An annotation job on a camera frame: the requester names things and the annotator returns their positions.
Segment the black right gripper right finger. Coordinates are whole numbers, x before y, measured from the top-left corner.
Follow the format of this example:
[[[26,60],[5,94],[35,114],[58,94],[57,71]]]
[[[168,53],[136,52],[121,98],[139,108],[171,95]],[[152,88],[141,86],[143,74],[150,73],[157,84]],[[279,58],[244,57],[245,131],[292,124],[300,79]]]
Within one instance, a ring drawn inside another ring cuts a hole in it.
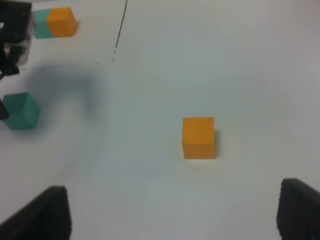
[[[276,224],[283,240],[318,240],[320,192],[297,178],[283,179]]]

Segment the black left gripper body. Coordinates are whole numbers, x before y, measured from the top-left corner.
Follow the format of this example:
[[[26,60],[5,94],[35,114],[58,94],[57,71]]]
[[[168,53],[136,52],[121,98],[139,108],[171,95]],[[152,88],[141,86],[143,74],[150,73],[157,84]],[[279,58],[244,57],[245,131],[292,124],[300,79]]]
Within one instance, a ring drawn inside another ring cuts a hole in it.
[[[32,3],[0,2],[0,74],[17,75],[28,61],[34,34]]]

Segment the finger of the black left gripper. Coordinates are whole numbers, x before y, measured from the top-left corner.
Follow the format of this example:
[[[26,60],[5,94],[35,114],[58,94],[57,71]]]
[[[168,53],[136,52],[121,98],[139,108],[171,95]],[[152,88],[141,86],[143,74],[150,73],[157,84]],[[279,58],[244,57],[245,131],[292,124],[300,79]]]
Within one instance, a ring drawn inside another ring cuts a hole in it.
[[[7,120],[8,118],[9,118],[8,97],[4,96],[3,99],[0,100],[0,119]]]

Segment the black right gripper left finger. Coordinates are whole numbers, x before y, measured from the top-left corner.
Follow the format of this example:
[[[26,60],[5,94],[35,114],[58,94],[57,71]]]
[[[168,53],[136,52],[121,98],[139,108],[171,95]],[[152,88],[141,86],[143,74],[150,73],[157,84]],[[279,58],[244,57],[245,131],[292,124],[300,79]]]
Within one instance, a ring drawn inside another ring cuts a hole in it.
[[[68,191],[51,186],[0,224],[2,240],[69,240],[72,217]]]

